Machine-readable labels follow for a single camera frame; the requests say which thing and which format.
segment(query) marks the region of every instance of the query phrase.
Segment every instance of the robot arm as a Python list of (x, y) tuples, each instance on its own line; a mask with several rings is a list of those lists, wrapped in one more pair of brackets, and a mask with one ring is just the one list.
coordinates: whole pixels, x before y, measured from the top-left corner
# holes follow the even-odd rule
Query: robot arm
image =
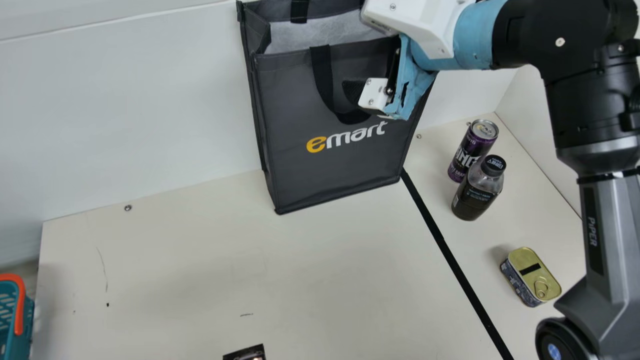
[[(410, 38), (405, 65), (434, 74), (430, 81), (441, 70), (538, 68), (557, 156), (579, 175), (587, 263), (585, 278), (556, 302), (566, 318), (538, 326), (538, 355), (640, 359), (640, 41), (633, 39), (633, 0), (367, 0), (362, 17)], [(406, 74), (413, 72), (399, 70), (388, 85), (395, 96), (373, 101), (373, 108), (403, 118), (390, 110), (403, 96)]]

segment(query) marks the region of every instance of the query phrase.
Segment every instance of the emart logo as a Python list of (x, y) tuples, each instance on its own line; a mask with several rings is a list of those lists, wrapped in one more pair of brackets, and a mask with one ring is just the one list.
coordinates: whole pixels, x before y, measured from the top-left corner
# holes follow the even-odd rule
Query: emart logo
[(331, 149), (334, 146), (340, 147), (342, 146), (343, 140), (344, 143), (351, 142), (359, 142), (360, 140), (364, 140), (365, 138), (370, 138), (374, 134), (376, 135), (384, 135), (385, 131), (382, 130), (384, 125), (387, 125), (388, 122), (382, 121), (378, 125), (373, 125), (369, 128), (363, 127), (361, 129), (354, 130), (353, 132), (347, 131), (346, 133), (333, 134), (329, 137), (327, 136), (318, 136), (317, 138), (313, 138), (307, 142), (307, 151), (311, 153), (321, 152), (325, 148)]

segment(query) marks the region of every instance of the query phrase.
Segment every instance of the white wall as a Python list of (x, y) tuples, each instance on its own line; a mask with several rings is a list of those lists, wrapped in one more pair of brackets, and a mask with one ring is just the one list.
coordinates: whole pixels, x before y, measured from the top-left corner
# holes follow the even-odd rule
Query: white wall
[(495, 110), (558, 191), (580, 213), (576, 173), (556, 158), (547, 96), (540, 72), (533, 66), (518, 70)]
[[(235, 3), (140, 15), (197, 2), (0, 0), (0, 266), (44, 220), (259, 168)], [(421, 126), (512, 75), (443, 74)]]

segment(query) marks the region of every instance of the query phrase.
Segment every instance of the bottle label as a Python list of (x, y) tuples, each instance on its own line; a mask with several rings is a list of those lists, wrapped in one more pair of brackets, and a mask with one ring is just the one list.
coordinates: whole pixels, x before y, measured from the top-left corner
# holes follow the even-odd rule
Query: bottle label
[(486, 209), (495, 200), (497, 194), (480, 190), (471, 184), (465, 177), (462, 184), (458, 188), (456, 198), (464, 205), (471, 206), (473, 208)]

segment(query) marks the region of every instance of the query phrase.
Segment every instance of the pull tab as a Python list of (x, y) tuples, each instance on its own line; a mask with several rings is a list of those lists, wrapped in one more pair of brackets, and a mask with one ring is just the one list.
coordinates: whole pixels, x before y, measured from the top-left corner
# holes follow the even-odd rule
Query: pull tab
[(539, 299), (544, 299), (547, 296), (547, 291), (549, 290), (549, 286), (545, 282), (545, 280), (537, 280), (533, 284), (534, 290), (536, 291), (536, 296)]

